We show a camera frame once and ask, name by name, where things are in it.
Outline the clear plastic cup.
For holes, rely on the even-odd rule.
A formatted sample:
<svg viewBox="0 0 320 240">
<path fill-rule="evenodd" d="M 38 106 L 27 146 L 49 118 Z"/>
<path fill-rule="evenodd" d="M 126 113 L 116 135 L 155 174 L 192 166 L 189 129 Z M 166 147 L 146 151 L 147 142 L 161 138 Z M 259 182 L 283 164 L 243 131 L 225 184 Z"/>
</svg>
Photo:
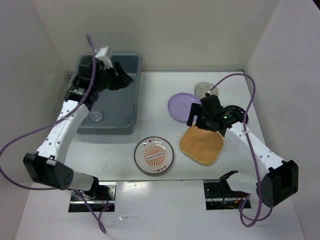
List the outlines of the clear plastic cup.
<svg viewBox="0 0 320 240">
<path fill-rule="evenodd" d="M 90 119 L 94 122 L 98 122 L 103 118 L 103 113 L 100 110 L 94 110 L 90 112 Z"/>
</svg>

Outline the clear square glass dish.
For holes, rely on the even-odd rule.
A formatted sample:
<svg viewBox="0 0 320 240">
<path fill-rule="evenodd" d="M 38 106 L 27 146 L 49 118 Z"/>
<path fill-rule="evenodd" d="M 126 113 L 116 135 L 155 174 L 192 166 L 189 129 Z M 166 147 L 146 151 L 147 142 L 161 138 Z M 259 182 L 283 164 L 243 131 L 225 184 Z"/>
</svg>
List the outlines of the clear square glass dish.
<svg viewBox="0 0 320 240">
<path fill-rule="evenodd" d="M 213 84 L 209 82 L 199 82 L 194 87 L 194 95 L 200 100 L 206 96 L 206 93 L 209 93 L 210 95 L 216 95 L 218 96 L 219 90 L 217 87 L 215 87 L 213 90 Z"/>
</svg>

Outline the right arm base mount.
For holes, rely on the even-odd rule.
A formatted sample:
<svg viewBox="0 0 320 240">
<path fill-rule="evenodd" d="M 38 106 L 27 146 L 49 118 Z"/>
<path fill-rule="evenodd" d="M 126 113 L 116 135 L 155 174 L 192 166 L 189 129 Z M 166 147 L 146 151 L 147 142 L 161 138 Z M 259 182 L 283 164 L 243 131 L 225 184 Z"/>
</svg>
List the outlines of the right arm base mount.
<svg viewBox="0 0 320 240">
<path fill-rule="evenodd" d="M 242 191 L 224 191 L 219 180 L 204 181 L 203 189 L 207 211 L 239 209 L 248 195 Z"/>
</svg>

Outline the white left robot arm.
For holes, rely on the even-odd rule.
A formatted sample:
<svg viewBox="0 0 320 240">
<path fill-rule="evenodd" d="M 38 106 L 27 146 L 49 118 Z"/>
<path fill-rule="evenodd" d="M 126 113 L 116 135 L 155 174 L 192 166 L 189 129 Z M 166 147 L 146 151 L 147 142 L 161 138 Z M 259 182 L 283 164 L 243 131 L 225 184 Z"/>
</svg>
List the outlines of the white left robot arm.
<svg viewBox="0 0 320 240">
<path fill-rule="evenodd" d="M 81 191 L 87 199 L 96 199 L 100 194 L 99 179 L 66 166 L 67 152 L 100 92 L 124 89 L 132 82 L 118 61 L 83 56 L 64 96 L 56 123 L 35 153 L 26 153 L 23 158 L 30 178 L 53 189 Z"/>
</svg>

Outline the woven bamboo square tray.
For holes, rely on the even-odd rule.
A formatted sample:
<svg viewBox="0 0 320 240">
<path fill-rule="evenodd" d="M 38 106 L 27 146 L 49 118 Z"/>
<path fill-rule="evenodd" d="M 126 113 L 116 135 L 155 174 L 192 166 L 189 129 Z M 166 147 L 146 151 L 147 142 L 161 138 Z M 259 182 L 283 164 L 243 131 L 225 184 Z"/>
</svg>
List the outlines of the woven bamboo square tray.
<svg viewBox="0 0 320 240">
<path fill-rule="evenodd" d="M 196 163 L 212 165 L 224 147 L 223 137 L 214 131 L 203 130 L 195 125 L 187 129 L 179 141 L 180 150 Z"/>
</svg>

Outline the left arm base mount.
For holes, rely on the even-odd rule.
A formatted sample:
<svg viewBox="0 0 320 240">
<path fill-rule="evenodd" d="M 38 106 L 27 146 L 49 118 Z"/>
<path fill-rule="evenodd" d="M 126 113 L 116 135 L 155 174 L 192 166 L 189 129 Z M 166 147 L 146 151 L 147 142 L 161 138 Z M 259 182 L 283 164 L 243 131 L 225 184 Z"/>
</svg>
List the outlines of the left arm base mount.
<svg viewBox="0 0 320 240">
<path fill-rule="evenodd" d="M 106 208 L 106 212 L 114 212 L 115 211 L 115 200 L 116 200 L 116 190 L 117 190 L 117 182 L 115 181 L 100 181 L 99 182 L 99 190 L 95 196 L 87 196 L 83 191 L 80 191 L 82 197 L 87 201 L 88 205 L 91 209 L 98 213 L 103 208 Z M 69 207 L 69 213 L 85 213 L 89 212 L 89 209 L 85 205 L 85 202 L 81 199 L 80 196 L 71 193 Z"/>
</svg>

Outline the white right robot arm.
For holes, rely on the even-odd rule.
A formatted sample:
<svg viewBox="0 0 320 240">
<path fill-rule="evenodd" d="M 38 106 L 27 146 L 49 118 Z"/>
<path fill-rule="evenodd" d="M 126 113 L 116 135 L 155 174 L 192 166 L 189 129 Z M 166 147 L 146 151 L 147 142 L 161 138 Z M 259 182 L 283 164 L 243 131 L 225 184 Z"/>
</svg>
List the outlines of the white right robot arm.
<svg viewBox="0 0 320 240">
<path fill-rule="evenodd" d="M 195 124 L 202 130 L 218 132 L 235 144 L 253 163 L 257 163 L 262 202 L 273 208 L 298 191 L 299 167 L 272 152 L 247 127 L 245 110 L 237 105 L 223 107 L 216 95 L 192 103 L 187 126 Z"/>
</svg>

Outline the purple plastic plate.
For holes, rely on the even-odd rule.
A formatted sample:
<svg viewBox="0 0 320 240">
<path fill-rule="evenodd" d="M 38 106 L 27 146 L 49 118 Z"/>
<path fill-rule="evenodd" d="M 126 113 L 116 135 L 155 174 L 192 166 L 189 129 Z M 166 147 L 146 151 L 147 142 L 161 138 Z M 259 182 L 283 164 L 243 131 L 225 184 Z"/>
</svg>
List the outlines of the purple plastic plate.
<svg viewBox="0 0 320 240">
<path fill-rule="evenodd" d="M 187 92 L 174 94 L 167 103 L 169 115 L 179 122 L 186 123 L 193 103 L 201 103 L 194 94 Z"/>
</svg>

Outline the white orange patterned plate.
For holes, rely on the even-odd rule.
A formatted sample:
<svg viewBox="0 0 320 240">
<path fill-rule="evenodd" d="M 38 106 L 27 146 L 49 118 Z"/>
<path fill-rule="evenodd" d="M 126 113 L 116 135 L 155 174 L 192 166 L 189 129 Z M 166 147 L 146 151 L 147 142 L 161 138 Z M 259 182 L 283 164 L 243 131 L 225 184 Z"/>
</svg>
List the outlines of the white orange patterned plate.
<svg viewBox="0 0 320 240">
<path fill-rule="evenodd" d="M 136 145 L 133 158 L 142 173 L 160 176 L 172 167 L 175 152 L 170 142 L 163 137 L 149 136 Z"/>
</svg>

